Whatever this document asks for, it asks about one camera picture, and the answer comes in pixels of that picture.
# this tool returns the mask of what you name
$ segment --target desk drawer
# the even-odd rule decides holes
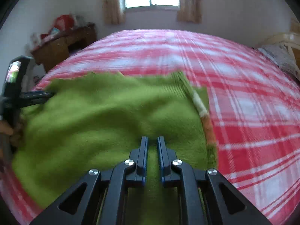
[[[66,37],[66,43],[69,46],[69,45],[76,43],[77,41],[82,40],[84,37],[85,37],[84,30],[83,29],[78,30],[78,31],[75,31],[73,34],[68,35]]]
[[[95,27],[85,27],[85,36],[86,36],[86,46],[89,46],[90,44],[94,43],[97,40]]]

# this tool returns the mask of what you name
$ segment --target pillow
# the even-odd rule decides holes
[[[282,71],[300,82],[300,70],[283,43],[264,45],[258,50],[274,62]]]

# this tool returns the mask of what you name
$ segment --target red bag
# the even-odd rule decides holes
[[[60,31],[66,31],[74,27],[74,19],[71,15],[61,15],[55,20],[54,27]]]

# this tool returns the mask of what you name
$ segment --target bed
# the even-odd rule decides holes
[[[36,89],[89,71],[176,70],[208,89],[219,171],[273,224],[283,224],[300,200],[300,88],[258,50],[188,31],[121,31],[54,67]],[[20,224],[41,212],[10,167],[0,184]]]

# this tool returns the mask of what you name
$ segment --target wooden desk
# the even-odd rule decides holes
[[[32,50],[31,54],[36,64],[43,64],[45,71],[49,72],[67,59],[72,50],[83,49],[96,40],[95,24],[88,23],[85,27],[60,32],[52,40]]]
[[[296,49],[296,48],[292,48],[294,56],[295,56],[295,60],[296,60],[296,64],[298,66],[298,68],[300,69],[300,50]]]

